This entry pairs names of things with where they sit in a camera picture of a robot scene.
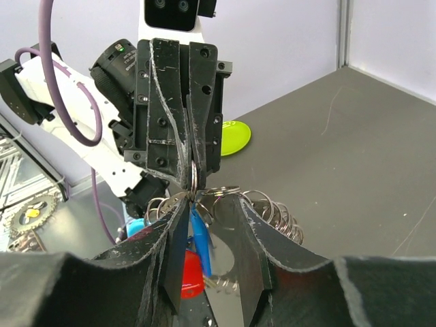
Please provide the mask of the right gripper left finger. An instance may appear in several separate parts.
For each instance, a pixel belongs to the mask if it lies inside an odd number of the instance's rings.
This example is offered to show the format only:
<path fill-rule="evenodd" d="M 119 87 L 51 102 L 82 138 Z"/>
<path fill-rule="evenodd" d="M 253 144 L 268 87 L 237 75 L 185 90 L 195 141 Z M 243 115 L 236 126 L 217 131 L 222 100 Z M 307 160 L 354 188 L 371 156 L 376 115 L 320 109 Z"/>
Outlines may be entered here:
<path fill-rule="evenodd" d="M 181 304 L 189 201 L 84 260 L 1 254 L 2 326 L 171 326 Z"/>

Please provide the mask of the metal key disc blue handle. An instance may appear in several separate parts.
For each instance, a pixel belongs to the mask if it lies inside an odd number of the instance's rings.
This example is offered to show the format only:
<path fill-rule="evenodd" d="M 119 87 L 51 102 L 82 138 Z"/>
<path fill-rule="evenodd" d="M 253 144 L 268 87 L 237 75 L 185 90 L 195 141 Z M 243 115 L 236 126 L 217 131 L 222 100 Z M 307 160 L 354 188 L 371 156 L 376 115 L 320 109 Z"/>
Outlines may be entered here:
<path fill-rule="evenodd" d="M 274 318 L 274 268 L 268 261 L 266 247 L 255 234 L 254 223 L 287 245 L 299 246 L 302 239 L 290 235 L 296 226 L 289 217 L 286 229 L 263 219 L 246 195 L 231 187 L 202 191 L 203 198 L 216 201 L 207 210 L 215 222 L 212 232 L 225 241 L 232 250 L 238 276 L 243 321 L 245 326 L 276 326 Z M 181 307 L 182 267 L 187 238 L 188 214 L 194 209 L 187 196 L 181 195 L 170 205 L 157 223 L 144 226 L 137 234 L 124 241 L 117 240 L 115 249 L 128 264 L 134 265 L 134 274 L 141 276 L 138 295 L 132 295 L 129 308 L 136 313 L 123 312 L 120 326 L 170 326 L 173 315 Z"/>

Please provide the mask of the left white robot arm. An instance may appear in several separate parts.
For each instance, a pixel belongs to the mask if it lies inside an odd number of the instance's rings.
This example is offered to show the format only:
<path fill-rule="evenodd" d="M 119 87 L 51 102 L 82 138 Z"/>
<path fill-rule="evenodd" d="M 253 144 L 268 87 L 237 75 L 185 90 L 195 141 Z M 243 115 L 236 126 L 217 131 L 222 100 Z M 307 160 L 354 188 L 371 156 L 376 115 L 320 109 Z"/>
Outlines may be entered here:
<path fill-rule="evenodd" d="M 11 111 L 68 145 L 144 217 L 173 183 L 193 200 L 220 168 L 223 82 L 232 64 L 212 44 L 121 39 L 85 76 L 50 55 L 1 63 Z"/>

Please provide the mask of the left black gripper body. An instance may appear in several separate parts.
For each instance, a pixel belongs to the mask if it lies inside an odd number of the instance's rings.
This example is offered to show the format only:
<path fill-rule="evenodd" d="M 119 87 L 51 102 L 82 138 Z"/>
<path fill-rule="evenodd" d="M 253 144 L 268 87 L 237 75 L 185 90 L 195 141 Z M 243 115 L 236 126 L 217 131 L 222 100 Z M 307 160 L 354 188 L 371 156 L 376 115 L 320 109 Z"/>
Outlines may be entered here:
<path fill-rule="evenodd" d="M 221 165 L 223 83 L 230 62 L 213 44 L 174 40 L 138 42 L 134 122 L 125 161 L 153 174 L 202 176 Z"/>

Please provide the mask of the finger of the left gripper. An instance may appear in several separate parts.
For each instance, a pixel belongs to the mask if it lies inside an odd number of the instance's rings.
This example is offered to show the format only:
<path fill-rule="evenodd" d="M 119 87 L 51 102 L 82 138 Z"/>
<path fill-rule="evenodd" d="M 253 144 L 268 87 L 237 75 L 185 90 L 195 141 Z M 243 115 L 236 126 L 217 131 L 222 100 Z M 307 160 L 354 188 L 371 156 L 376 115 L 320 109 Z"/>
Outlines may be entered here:
<path fill-rule="evenodd" d="M 215 88 L 217 49 L 210 44 L 191 42 L 188 45 L 189 95 L 187 111 L 197 186 L 207 179 L 206 126 Z"/>
<path fill-rule="evenodd" d="M 190 141 L 181 93 L 180 44 L 154 38 L 150 46 L 147 168 L 181 189 L 189 185 Z"/>

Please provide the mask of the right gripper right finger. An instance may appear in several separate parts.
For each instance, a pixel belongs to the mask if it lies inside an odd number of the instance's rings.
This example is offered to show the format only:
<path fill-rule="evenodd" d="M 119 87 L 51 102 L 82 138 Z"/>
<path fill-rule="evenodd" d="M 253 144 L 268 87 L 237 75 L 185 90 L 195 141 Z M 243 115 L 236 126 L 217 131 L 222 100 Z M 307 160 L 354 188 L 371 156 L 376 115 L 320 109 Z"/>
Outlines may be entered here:
<path fill-rule="evenodd" d="M 435 258 L 327 259 L 235 199 L 246 326 L 434 326 Z"/>

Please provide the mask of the blue key tag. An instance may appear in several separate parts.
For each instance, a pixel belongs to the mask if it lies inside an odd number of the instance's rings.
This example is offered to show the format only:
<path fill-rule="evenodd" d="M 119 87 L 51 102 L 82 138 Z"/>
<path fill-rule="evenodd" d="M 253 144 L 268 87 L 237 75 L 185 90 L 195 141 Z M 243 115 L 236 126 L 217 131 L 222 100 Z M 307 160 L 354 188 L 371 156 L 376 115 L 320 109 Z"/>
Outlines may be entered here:
<path fill-rule="evenodd" d="M 192 208 L 190 212 L 191 226 L 193 230 L 193 241 L 196 253 L 200 258 L 203 275 L 212 276 L 211 255 L 209 251 L 209 233 L 206 224 L 203 222 L 199 212 Z"/>

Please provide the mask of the red key tag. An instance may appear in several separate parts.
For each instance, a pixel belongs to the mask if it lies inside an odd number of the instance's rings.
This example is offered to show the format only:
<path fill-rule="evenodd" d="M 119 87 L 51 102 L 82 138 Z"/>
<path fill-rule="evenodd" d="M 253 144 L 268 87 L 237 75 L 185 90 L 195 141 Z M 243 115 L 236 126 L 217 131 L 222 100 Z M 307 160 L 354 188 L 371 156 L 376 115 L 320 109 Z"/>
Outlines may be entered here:
<path fill-rule="evenodd" d="M 204 291 L 204 280 L 200 256 L 186 249 L 183 267 L 181 298 L 183 300 L 199 296 Z"/>

